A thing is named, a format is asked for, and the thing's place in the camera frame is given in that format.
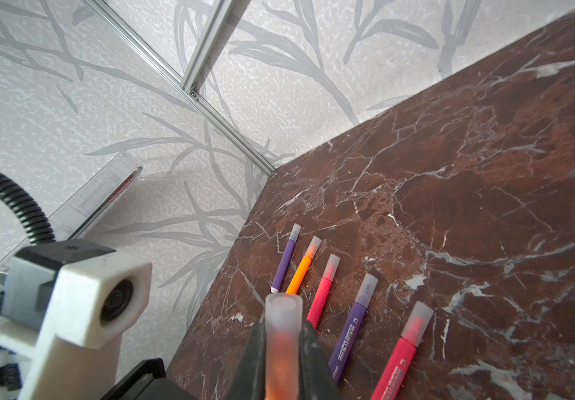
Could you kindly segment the pink highlighter pen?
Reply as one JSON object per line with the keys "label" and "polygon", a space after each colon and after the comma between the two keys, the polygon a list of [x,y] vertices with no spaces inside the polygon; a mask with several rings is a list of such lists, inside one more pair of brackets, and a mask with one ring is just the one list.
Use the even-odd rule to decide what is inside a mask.
{"label": "pink highlighter pen", "polygon": [[339,256],[335,254],[330,255],[323,272],[322,279],[317,287],[317,292],[312,300],[312,305],[307,315],[307,321],[309,321],[314,329],[316,329],[319,324],[340,260]]}
{"label": "pink highlighter pen", "polygon": [[432,308],[416,302],[371,400],[393,400],[397,396],[433,315]]}

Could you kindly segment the yellow orange highlighter pen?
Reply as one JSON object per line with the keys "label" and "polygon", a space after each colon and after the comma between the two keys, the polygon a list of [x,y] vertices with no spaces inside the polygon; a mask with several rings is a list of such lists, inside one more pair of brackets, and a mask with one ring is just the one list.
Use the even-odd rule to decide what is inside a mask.
{"label": "yellow orange highlighter pen", "polygon": [[266,399],[297,399],[302,299],[285,293],[266,297]]}

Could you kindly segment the purple highlighter pen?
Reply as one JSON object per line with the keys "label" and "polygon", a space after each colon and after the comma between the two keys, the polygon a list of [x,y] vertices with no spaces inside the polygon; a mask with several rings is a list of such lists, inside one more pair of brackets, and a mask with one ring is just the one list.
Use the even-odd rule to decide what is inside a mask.
{"label": "purple highlighter pen", "polygon": [[378,284],[378,278],[367,273],[359,288],[354,304],[344,324],[342,333],[328,362],[332,379],[339,384],[343,370],[349,360],[353,345],[357,340],[359,329],[367,313],[370,301]]}
{"label": "purple highlighter pen", "polygon": [[290,265],[292,255],[293,255],[293,252],[294,252],[296,242],[297,242],[298,236],[300,234],[301,228],[302,227],[297,223],[295,223],[292,227],[292,231],[290,233],[289,240],[287,242],[287,245],[285,246],[285,249],[284,249],[284,252],[282,254],[281,261],[278,265],[278,269],[277,269],[277,272],[275,274],[274,280],[272,281],[272,285],[270,288],[270,291],[272,294],[278,293],[281,290],[283,280],[285,278],[287,269]]}

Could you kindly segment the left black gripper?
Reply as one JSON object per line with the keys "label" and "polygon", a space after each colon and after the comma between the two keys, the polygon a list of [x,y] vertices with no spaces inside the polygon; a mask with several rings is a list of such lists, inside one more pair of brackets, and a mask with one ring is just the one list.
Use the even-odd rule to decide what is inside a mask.
{"label": "left black gripper", "polygon": [[141,361],[102,400],[196,400],[189,392],[167,379],[161,358]]}

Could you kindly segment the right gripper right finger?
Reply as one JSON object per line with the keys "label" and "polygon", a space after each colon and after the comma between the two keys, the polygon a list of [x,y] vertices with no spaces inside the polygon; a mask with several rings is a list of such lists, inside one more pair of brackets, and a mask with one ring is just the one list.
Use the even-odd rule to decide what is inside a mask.
{"label": "right gripper right finger", "polygon": [[317,334],[309,321],[305,321],[299,335],[298,398],[302,400],[341,399],[332,378]]}

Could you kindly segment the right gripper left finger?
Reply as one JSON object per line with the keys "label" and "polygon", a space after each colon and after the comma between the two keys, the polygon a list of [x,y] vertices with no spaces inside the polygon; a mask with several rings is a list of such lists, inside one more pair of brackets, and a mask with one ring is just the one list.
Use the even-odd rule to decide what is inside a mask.
{"label": "right gripper left finger", "polygon": [[225,399],[266,398],[267,334],[263,319],[255,321]]}

